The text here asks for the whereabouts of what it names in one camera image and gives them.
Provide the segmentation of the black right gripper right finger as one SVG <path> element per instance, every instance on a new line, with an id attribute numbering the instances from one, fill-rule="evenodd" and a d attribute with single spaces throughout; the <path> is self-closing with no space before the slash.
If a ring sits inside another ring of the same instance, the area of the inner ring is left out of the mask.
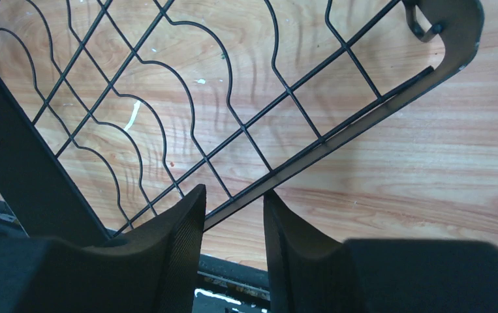
<path id="1" fill-rule="evenodd" d="M 498 312 L 498 247 L 446 239 L 339 242 L 263 198 L 273 312 Z"/>

